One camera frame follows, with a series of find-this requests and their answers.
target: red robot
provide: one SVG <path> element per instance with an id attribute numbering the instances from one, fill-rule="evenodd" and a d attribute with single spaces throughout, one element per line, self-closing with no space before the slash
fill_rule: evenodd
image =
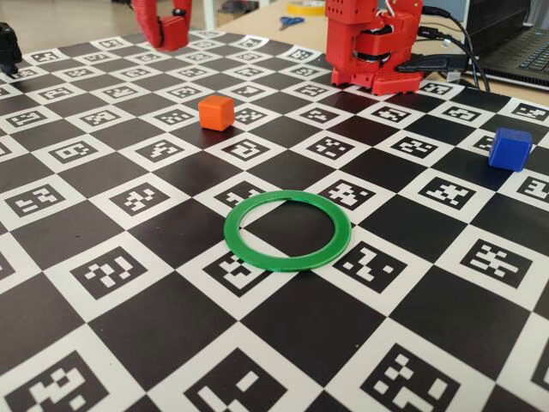
<path id="1" fill-rule="evenodd" d="M 399 73 L 410 59 L 418 34 L 422 0 L 326 0 L 326 60 L 333 66 L 332 83 L 353 83 L 374 94 L 412 92 L 422 73 Z"/>

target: green ring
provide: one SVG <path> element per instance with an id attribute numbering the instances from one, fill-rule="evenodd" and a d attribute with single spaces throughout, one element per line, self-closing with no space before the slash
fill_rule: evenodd
<path id="1" fill-rule="evenodd" d="M 260 204 L 293 200 L 312 204 L 330 217 L 334 223 L 334 236 L 321 249 L 297 257 L 275 257 L 254 251 L 240 236 L 240 222 L 248 212 Z M 223 234 L 229 249 L 248 264 L 273 272 L 296 272 L 323 266 L 340 256 L 351 240 L 351 222 L 339 206 L 324 197 L 304 191 L 270 191 L 240 202 L 229 213 L 223 227 Z"/>

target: black device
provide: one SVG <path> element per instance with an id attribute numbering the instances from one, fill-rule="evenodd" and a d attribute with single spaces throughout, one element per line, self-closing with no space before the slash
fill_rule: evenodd
<path id="1" fill-rule="evenodd" d="M 549 90 L 549 30 L 524 24 L 530 7 L 530 0 L 471 0 L 467 31 L 489 77 Z"/>
<path id="2" fill-rule="evenodd" d="M 8 76 L 16 74 L 19 70 L 15 64 L 21 59 L 14 29 L 8 23 L 0 22 L 0 70 Z"/>

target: orange cube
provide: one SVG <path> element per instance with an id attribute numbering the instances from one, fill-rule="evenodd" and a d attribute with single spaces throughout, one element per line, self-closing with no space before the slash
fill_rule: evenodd
<path id="1" fill-rule="evenodd" d="M 198 103 L 200 126 L 223 131 L 234 122 L 234 101 L 230 97 L 208 96 Z"/>

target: laptop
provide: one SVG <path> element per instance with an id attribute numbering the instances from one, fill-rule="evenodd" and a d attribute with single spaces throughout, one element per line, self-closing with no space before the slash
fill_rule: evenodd
<path id="1" fill-rule="evenodd" d="M 549 0 L 537 10 L 549 12 Z M 467 31 L 488 77 L 549 90 L 549 30 L 526 25 L 530 0 L 470 0 Z"/>

